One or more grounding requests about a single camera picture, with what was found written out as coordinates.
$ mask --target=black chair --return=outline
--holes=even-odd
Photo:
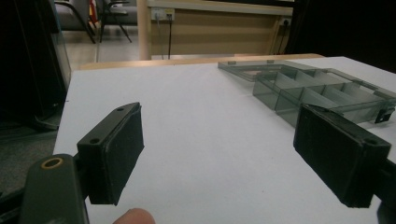
[[[132,43],[132,40],[122,25],[137,25],[136,1],[96,0],[96,7],[101,22],[99,42],[102,43],[102,36],[106,25],[118,25],[129,42]]]
[[[94,31],[88,23],[90,18],[90,1],[55,0],[54,3],[61,29],[65,31],[86,31],[94,44]]]

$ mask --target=screw hole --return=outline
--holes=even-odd
[[[99,138],[93,138],[93,139],[91,139],[90,143],[91,143],[91,144],[96,144],[96,143],[98,143],[99,141],[100,141]]]
[[[53,169],[60,166],[62,163],[64,163],[64,160],[62,158],[52,158],[41,163],[41,168],[46,170]]]

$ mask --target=chair leg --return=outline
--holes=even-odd
[[[128,36],[128,32],[126,32],[126,30],[123,28],[123,26],[120,23],[119,23],[119,26],[120,26],[121,30],[124,32],[124,34],[126,35],[126,37],[129,39],[129,42],[132,43],[132,40]]]
[[[102,36],[103,36],[103,31],[105,30],[105,23],[106,23],[107,16],[103,15],[102,20],[100,21],[100,38],[99,38],[99,43],[102,43]]]
[[[88,30],[90,30],[90,33],[91,33],[92,35],[95,35],[95,32],[93,31],[93,29],[92,29],[92,27],[90,26],[90,23],[89,23],[89,22],[87,22],[87,27],[88,27]]]
[[[124,34],[126,35],[126,37],[128,38],[129,42],[132,43],[132,40],[129,38],[128,33],[126,32],[126,30],[123,28],[123,26],[121,25],[121,23],[119,22],[119,20],[117,20],[117,17],[111,12],[110,8],[107,8],[108,12],[110,13],[110,15],[113,17],[114,21],[119,25],[119,27],[121,28],[121,30],[124,32]]]
[[[87,32],[88,36],[90,37],[90,40],[92,41],[93,44],[96,44],[95,40],[93,39],[92,33],[88,29],[87,26],[85,26],[85,31]]]
[[[95,23],[93,22],[92,16],[89,17],[89,20],[92,22],[93,27],[96,29],[96,25],[95,25]]]

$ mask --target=white table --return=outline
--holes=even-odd
[[[292,60],[335,68],[396,91],[396,75],[344,57]],[[253,83],[216,63],[74,72],[54,154],[111,110],[140,102],[145,148],[118,206],[87,207],[91,223],[129,208],[173,223],[376,223],[369,209],[341,203],[292,145],[294,129],[252,96]],[[396,115],[363,127],[396,145]],[[389,158],[396,161],[394,149]]]

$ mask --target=compartment organizer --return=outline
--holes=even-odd
[[[332,68],[286,61],[227,62],[219,69],[255,82],[253,95],[296,126],[301,103],[330,109],[355,123],[387,121],[396,93]]]

